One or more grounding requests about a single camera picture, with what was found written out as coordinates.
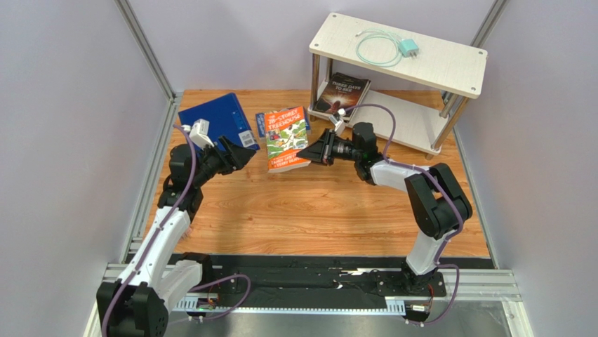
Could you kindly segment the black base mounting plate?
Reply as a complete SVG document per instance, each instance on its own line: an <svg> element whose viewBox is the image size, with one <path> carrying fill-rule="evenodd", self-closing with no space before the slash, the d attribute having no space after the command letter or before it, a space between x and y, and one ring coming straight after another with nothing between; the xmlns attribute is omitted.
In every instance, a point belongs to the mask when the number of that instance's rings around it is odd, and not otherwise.
<svg viewBox="0 0 598 337"><path fill-rule="evenodd" d="M223 307L242 299L242 308L259 309L383 309L387 297L408 300L445 299L443 275L437 272L420 286L408 285L403 257L356 256L201 256L208 284L230 275L235 279L209 286Z"/></svg>

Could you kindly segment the three days to see book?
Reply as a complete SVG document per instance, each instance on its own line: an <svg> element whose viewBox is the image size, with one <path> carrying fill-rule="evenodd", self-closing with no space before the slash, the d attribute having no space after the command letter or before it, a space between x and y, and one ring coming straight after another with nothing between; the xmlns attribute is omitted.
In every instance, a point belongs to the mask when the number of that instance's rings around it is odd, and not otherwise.
<svg viewBox="0 0 598 337"><path fill-rule="evenodd" d="M370 79L352 77L340 72L332 75L325 83L322 93L315 102L312 111L316 115L327 118L328 115L343 109L343 119L349 122L357 108L349 110L350 107L359 105L367 94L371 85Z"/></svg>

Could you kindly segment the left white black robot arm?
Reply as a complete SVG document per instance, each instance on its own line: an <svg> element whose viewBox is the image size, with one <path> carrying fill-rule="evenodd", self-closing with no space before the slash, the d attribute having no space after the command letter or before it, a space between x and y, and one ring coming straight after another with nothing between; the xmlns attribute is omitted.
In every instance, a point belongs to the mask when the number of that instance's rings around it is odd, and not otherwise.
<svg viewBox="0 0 598 337"><path fill-rule="evenodd" d="M210 269L208 256L191 253L166 271L179 239L203 200L201 188L214 176L245 167L256 154L225 136L197 150L188 140L170 152L170 173L163 184L148 236L127 267L96 293L102 336L163 336L173 308L200 285Z"/></svg>

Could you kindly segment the blue treehouse book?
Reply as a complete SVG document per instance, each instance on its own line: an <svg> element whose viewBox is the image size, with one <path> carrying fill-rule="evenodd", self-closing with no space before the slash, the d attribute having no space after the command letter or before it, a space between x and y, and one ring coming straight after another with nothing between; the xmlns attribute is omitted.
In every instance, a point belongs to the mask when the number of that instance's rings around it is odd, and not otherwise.
<svg viewBox="0 0 598 337"><path fill-rule="evenodd" d="M257 123L257 127L258 127L258 136L260 139L264 140L266 139L266 136L268 136L269 139L274 140L274 139L279 139L281 138L283 135L280 134L277 137L274 136L270 136L269 133L266 130L266 115L267 114L277 114L277 113L283 113L283 112L289 112L291 110L296 110L299 109L303 112L304 118L305 118L305 131L306 134L311 134L311 125L310 125L310 121L309 121L309 116L308 114L305 112L304 107L293 107L293 108L286 108L286 109L282 109L280 111L271 111L271 112L261 112L261 113L257 113L255 115L255 119L256 119L256 123Z"/></svg>

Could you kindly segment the orange 78-storey treehouse book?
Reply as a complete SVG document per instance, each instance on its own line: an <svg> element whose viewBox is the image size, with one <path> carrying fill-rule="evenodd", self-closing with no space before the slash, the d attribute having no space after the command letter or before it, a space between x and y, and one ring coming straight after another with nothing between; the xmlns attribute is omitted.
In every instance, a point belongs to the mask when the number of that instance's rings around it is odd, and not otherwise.
<svg viewBox="0 0 598 337"><path fill-rule="evenodd" d="M265 113L265 141L269 173L308 166L309 159L298 157L298 153L308 146L304 108Z"/></svg>

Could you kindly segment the blue file folder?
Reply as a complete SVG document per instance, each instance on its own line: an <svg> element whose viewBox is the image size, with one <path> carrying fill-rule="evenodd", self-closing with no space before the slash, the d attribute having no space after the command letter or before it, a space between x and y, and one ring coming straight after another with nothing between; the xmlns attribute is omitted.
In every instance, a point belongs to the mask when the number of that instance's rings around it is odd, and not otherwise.
<svg viewBox="0 0 598 337"><path fill-rule="evenodd" d="M217 142L220 136L225 136L238 146L260 149L235 93L183 110L178 116L181 124L190 126L199 119L208 121L207 135L221 150L224 147Z"/></svg>

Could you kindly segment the white two-tier shelf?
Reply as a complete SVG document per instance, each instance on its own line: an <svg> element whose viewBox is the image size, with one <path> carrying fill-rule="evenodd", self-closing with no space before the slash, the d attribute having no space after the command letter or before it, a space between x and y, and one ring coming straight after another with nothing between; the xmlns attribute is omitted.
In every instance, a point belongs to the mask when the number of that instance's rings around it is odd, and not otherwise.
<svg viewBox="0 0 598 337"><path fill-rule="evenodd" d="M419 48L415 56L402 58L394 67L378 67L360 60L356 47L369 29L412 39ZM488 53L484 49L410 32L340 13L329 13L313 40L312 83L309 114L315 111L320 95L329 83L335 62L351 64L450 95L441 111L369 89L364 107L352 113L349 124L371 122L375 134L384 139L423 152L428 159L441 152L441 146L456 125L470 100L481 94Z"/></svg>

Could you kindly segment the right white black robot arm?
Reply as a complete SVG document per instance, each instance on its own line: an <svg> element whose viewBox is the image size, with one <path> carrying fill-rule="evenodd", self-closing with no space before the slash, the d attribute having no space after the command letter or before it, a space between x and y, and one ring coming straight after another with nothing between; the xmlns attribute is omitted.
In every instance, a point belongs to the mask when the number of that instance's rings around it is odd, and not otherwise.
<svg viewBox="0 0 598 337"><path fill-rule="evenodd" d="M297 156L324 166L332 165L335 159L353 161L362 181L408 195L419 228L416 242L401 268L410 282L432 277L446 243L472 215L471 203L447 164L409 166L389 159L379 152L370 123L356 124L350 139L342 139L327 129Z"/></svg>

